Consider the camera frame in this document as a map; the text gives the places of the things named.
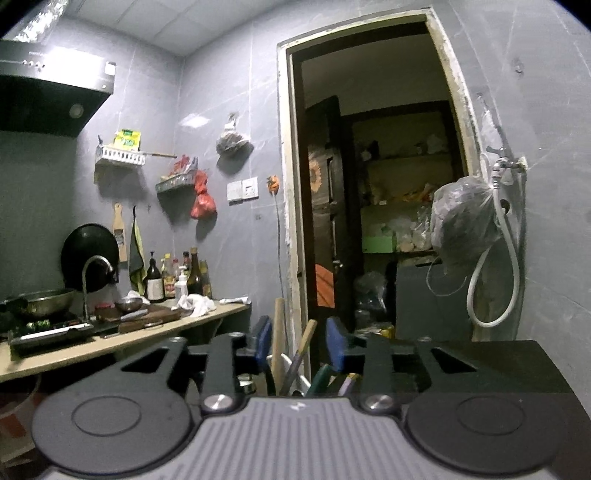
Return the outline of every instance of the countertop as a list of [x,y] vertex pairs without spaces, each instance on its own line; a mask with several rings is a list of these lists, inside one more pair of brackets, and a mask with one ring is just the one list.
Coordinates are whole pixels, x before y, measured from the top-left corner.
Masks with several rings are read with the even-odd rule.
[[11,357],[10,347],[6,342],[2,342],[0,343],[0,382],[65,367],[107,353],[113,353],[151,338],[171,336],[181,330],[203,325],[212,320],[222,319],[248,308],[247,305],[243,304],[221,305],[218,302],[216,302],[216,307],[216,310],[203,317],[185,317],[164,325],[123,333],[106,339],[93,336],[86,339],[85,343],[78,343],[77,345],[26,358]]

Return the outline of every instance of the red plastic bag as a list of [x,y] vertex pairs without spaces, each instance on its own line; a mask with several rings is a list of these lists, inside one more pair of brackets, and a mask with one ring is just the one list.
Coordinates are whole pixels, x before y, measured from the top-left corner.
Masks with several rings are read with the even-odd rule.
[[203,170],[197,170],[195,172],[195,192],[197,193],[197,198],[191,209],[191,218],[203,218],[217,212],[216,202],[207,193],[207,173]]

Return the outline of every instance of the wooden handle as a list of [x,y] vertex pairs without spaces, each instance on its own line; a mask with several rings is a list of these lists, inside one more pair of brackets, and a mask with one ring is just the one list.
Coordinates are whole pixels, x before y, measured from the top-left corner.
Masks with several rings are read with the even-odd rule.
[[308,320],[304,334],[301,336],[300,346],[298,347],[294,358],[291,361],[291,366],[287,371],[283,385],[279,390],[280,397],[285,397],[289,393],[291,384],[296,379],[297,371],[300,368],[304,354],[306,353],[306,350],[308,350],[308,346],[312,340],[312,335],[314,335],[314,330],[316,330],[316,325],[318,325],[316,320]]
[[165,157],[165,158],[177,158],[178,155],[174,153],[158,153],[158,152],[146,152],[146,155],[150,155],[151,157]]
[[297,353],[300,355],[304,355],[306,350],[308,350],[308,346],[310,345],[312,335],[314,335],[317,325],[318,322],[316,320],[308,320],[304,334],[301,336],[300,345],[297,348]]
[[285,301],[275,299],[275,316],[273,317],[273,340],[271,342],[271,373],[276,389],[283,385],[285,369],[281,354],[285,351]]

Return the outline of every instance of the ceiling panel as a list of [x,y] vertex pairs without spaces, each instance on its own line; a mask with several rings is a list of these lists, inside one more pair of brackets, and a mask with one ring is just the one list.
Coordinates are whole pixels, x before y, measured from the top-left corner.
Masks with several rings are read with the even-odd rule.
[[163,4],[165,7],[175,11],[176,13],[182,13],[187,8],[195,3],[195,0],[157,0],[159,4]]
[[113,27],[135,0],[86,0],[78,16],[100,25]]
[[177,55],[185,56],[208,43],[215,33],[185,17],[170,22],[156,35],[154,44]]
[[289,0],[72,0],[66,14],[186,56]]
[[145,40],[154,38],[176,13],[156,0],[137,0],[116,25],[117,30]]
[[244,22],[249,17],[248,7],[236,0],[197,0],[186,15],[199,25],[224,33]]

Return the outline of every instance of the wooden door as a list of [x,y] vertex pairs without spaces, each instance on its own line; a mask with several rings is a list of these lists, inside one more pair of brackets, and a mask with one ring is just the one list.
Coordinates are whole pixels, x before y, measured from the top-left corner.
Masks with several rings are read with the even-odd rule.
[[313,220],[314,270],[307,275],[309,316],[319,321],[310,356],[314,367],[327,362],[325,321],[339,316],[346,325],[353,318],[353,278],[349,239],[339,100],[331,97],[306,109],[306,142]]

